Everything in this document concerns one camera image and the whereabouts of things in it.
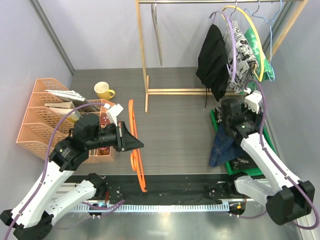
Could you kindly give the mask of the orange file organizer rack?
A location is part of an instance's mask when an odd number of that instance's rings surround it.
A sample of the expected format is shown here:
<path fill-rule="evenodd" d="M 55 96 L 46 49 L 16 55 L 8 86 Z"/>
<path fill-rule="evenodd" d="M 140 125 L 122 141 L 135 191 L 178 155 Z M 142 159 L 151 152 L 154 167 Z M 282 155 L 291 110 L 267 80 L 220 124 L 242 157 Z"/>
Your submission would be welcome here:
<path fill-rule="evenodd" d="M 46 152 L 53 130 L 62 116 L 46 107 L 46 103 L 62 101 L 48 90 L 67 88 L 54 78 L 38 78 L 35 81 L 16 143 L 35 156 L 46 159 Z"/>

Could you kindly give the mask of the green hanging garment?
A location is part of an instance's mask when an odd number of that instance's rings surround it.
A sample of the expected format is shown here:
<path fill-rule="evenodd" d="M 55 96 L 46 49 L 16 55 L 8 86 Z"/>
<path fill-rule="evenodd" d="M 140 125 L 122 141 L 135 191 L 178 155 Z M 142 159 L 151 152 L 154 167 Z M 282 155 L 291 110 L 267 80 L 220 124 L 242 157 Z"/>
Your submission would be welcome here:
<path fill-rule="evenodd" d="M 264 54 L 260 54 L 258 41 L 252 28 L 243 33 L 239 27 L 235 28 L 234 34 L 236 40 L 236 77 L 234 91 L 240 93 L 244 91 L 248 80 L 275 79 L 274 70 L 269 64 Z"/>

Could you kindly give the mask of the pink capped bottle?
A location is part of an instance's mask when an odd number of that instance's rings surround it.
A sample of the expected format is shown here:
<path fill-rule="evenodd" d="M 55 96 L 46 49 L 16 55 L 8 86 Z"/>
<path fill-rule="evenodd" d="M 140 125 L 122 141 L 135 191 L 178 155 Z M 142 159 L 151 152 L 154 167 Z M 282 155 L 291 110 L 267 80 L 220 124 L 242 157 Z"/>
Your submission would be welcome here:
<path fill-rule="evenodd" d="M 110 148 L 109 147 L 102 147 L 98 149 L 98 155 L 109 155 Z"/>

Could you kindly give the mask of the yellow plastic hanger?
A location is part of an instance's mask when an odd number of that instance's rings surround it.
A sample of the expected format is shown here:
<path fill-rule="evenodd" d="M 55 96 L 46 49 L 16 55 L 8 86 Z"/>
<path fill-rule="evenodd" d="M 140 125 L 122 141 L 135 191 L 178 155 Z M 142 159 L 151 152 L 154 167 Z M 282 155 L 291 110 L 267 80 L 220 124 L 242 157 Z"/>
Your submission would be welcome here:
<path fill-rule="evenodd" d="M 251 17 L 241 8 L 239 8 L 236 5 L 227 5 L 223 7 L 222 11 L 224 12 L 226 9 L 233 9 L 234 12 L 241 13 L 244 18 L 246 19 L 247 23 L 249 24 L 249 29 L 244 34 L 245 37 L 248 37 L 248 42 L 250 47 L 252 48 L 252 52 L 255 54 L 258 62 L 258 66 L 256 67 L 256 70 L 253 71 L 253 74 L 255 75 L 255 78 L 258 82 L 262 82 L 265 79 L 265 73 L 267 70 L 267 61 L 265 54 L 263 52 L 261 40 L 259 33 L 257 31 L 257 28 L 255 24 L 253 23 L 253 20 Z"/>

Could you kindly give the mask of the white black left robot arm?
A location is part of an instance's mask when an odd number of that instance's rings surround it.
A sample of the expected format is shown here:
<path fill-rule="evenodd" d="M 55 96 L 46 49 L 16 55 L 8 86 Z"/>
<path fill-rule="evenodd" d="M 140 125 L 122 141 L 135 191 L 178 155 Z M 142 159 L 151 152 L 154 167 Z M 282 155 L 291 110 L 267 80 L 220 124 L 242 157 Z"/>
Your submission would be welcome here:
<path fill-rule="evenodd" d="M 130 127 L 125 122 L 111 123 L 102 128 L 94 113 L 82 115 L 69 130 L 69 135 L 58 142 L 47 161 L 42 175 L 19 205 L 4 210 L 1 221 L 18 240 L 43 240 L 57 221 L 72 208 L 86 200 L 101 200 L 108 191 L 107 181 L 90 173 L 73 190 L 53 200 L 53 195 L 75 170 L 89 158 L 91 150 L 112 147 L 117 152 L 136 152 L 144 144 L 138 140 L 136 120 L 129 115 Z"/>

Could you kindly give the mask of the orange compartment basket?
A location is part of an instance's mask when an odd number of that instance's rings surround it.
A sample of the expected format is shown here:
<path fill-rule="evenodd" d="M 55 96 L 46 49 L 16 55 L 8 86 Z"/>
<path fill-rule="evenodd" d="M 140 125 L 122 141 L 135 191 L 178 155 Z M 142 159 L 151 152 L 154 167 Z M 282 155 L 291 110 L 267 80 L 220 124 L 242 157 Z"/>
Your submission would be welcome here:
<path fill-rule="evenodd" d="M 98 105 L 97 108 L 99 112 L 94 112 L 94 114 L 99 116 L 100 126 L 102 128 L 106 127 L 110 124 L 110 121 L 107 117 L 107 108 L 104 108 L 105 104 L 109 104 L 113 106 L 114 103 L 105 100 L 105 99 L 96 99 L 96 100 L 89 100 L 90 103 L 101 103 L 102 105 Z M 85 161 L 86 164 L 93 164 L 93 163 L 108 163 L 113 162 L 115 160 L 115 149 L 113 147 L 102 147 L 97 148 L 89 151 L 89 157 Z"/>

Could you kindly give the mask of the purple plastic hanger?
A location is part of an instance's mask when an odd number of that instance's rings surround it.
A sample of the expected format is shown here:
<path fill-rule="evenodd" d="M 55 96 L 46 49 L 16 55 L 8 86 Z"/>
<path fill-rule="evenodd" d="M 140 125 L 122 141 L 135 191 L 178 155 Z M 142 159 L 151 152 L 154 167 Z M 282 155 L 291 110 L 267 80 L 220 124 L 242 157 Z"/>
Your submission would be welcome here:
<path fill-rule="evenodd" d="M 232 26 L 232 23 L 230 21 L 230 18 L 228 16 L 226 16 L 222 11 L 214 11 L 210 14 L 209 19 L 211 19 L 211 22 L 214 23 L 215 18 L 216 18 L 216 14 L 220 13 L 222 15 L 222 18 L 227 22 L 228 25 L 228 29 L 230 31 L 230 36 L 231 36 L 231 42 L 232 42 L 232 76 L 231 76 L 231 81 L 233 83 L 235 83 L 235 79 L 236 79 L 236 73 L 237 73 L 237 63 L 236 63 L 236 54 L 237 54 L 237 49 L 236 49 L 236 40 L 235 40 L 235 36 L 234 36 L 234 29 Z"/>

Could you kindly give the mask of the wooden clothes rack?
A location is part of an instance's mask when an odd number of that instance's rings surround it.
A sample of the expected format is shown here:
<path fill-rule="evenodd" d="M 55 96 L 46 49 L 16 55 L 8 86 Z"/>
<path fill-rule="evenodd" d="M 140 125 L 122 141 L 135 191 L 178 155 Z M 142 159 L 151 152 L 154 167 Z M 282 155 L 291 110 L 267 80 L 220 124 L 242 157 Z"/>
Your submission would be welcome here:
<path fill-rule="evenodd" d="M 151 4 L 156 3 L 157 23 L 162 47 L 162 66 L 153 26 Z M 260 8 L 255 14 L 262 16 L 266 0 L 260 0 Z M 247 20 L 238 11 L 226 9 L 227 5 L 236 5 L 251 13 L 258 8 L 258 0 L 137 0 L 135 2 L 137 30 L 142 62 L 142 79 L 144 83 L 144 111 L 149 109 L 149 100 L 154 96 L 204 96 L 205 87 L 196 78 L 198 55 L 201 51 L 207 32 L 213 23 L 219 30 L 228 28 L 227 22 L 220 13 L 215 20 L 209 19 L 214 11 L 221 11 L 230 21 L 238 21 L 240 28 L 250 28 Z M 270 20 L 279 9 L 279 0 L 275 7 L 267 9 L 265 18 Z M 272 26 L 272 57 L 279 49 L 286 35 L 293 27 L 307 5 L 305 0 L 283 0 L 282 10 Z M 269 25 L 260 18 L 252 19 L 266 58 L 270 54 Z"/>

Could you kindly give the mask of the clear acrylic hanger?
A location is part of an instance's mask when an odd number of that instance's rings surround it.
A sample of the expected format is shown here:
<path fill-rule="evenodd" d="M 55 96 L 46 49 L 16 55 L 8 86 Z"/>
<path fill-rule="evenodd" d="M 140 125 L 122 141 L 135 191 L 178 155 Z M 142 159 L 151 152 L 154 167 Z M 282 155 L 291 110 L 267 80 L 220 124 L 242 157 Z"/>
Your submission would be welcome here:
<path fill-rule="evenodd" d="M 156 3 L 151 4 L 151 17 L 152 17 L 152 23 L 153 23 L 154 33 L 155 33 L 159 64 L 162 67 L 163 66 L 163 54 L 162 54 L 160 31 L 159 31 L 159 26 L 158 26 L 158 15 L 157 15 L 157 4 Z"/>

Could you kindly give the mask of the papers in organizer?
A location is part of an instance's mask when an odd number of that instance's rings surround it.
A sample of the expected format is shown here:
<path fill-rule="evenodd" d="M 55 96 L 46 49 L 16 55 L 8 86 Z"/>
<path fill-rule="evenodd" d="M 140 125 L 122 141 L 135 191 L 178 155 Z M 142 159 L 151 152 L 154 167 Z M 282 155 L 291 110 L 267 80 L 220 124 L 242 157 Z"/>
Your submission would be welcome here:
<path fill-rule="evenodd" d="M 49 90 L 46 89 L 46 92 L 56 96 L 62 102 L 60 103 L 45 103 L 44 106 L 48 107 L 52 111 L 64 117 L 71 110 L 75 109 L 78 106 L 88 104 L 88 100 L 75 92 L 74 90 Z M 81 117 L 81 113 L 97 113 L 100 111 L 100 107 L 96 105 L 85 106 L 81 109 L 74 111 L 71 115 L 69 115 L 66 119 L 72 123 L 79 120 Z"/>

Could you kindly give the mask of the orange plastic hanger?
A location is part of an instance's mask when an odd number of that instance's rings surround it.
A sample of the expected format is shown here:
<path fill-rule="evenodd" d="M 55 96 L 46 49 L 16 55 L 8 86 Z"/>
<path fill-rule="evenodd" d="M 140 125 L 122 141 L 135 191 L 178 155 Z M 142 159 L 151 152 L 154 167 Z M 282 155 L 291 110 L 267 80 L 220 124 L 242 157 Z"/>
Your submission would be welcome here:
<path fill-rule="evenodd" d="M 129 116 L 130 133 L 137 138 L 138 132 L 137 132 L 133 99 L 130 99 L 128 101 L 128 116 Z M 133 152 L 130 154 L 130 163 L 131 163 L 132 170 L 135 171 L 137 174 L 141 191 L 143 193 L 146 193 L 148 190 L 146 189 L 145 173 L 144 173 L 140 149 L 134 149 Z"/>

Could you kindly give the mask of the white black printed garment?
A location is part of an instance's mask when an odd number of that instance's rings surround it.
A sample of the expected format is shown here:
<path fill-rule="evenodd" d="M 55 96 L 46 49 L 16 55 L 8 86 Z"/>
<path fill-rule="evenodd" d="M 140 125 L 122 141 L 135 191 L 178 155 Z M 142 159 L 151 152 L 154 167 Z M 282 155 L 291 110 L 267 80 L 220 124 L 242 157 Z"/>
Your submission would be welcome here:
<path fill-rule="evenodd" d="M 232 20 L 230 23 L 235 39 L 236 74 L 234 82 L 232 82 L 232 73 L 229 75 L 226 90 L 240 93 L 245 89 L 246 82 L 253 76 L 253 70 L 259 66 L 259 63 L 237 21 Z"/>

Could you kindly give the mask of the yellow mug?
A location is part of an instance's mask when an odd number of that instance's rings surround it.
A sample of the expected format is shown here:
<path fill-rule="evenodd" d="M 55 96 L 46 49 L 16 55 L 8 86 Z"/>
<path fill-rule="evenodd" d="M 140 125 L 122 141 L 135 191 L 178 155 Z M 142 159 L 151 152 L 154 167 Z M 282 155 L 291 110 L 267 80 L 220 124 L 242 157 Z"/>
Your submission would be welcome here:
<path fill-rule="evenodd" d="M 100 81 L 95 84 L 94 91 L 99 99 L 104 100 L 111 100 L 113 97 L 115 97 L 116 92 L 112 89 L 110 89 L 110 86 L 107 82 Z"/>

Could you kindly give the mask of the green plastic tray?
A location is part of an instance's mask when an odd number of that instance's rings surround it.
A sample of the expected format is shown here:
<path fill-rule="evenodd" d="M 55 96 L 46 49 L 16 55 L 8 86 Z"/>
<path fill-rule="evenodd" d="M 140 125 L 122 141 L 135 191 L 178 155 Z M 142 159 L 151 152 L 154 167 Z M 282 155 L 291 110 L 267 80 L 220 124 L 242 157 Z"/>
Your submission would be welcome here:
<path fill-rule="evenodd" d="M 228 137 L 222 126 L 221 108 L 215 106 L 210 111 L 215 137 L 210 151 L 208 165 L 210 167 L 225 166 L 228 175 L 244 172 L 251 177 L 262 176 L 263 173 L 254 160 L 234 139 Z"/>

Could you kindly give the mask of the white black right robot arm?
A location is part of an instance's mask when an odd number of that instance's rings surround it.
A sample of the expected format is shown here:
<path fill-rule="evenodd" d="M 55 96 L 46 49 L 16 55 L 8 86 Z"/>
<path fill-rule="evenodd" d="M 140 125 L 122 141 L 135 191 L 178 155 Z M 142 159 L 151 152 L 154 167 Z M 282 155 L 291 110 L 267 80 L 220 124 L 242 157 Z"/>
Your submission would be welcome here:
<path fill-rule="evenodd" d="M 230 98 L 221 102 L 222 126 L 227 136 L 253 159 L 269 185 L 248 175 L 228 182 L 226 194 L 237 198 L 244 194 L 265 207 L 272 221 L 281 226 L 314 212 L 315 187 L 301 181 L 270 148 L 260 135 L 259 115 L 246 103 Z"/>

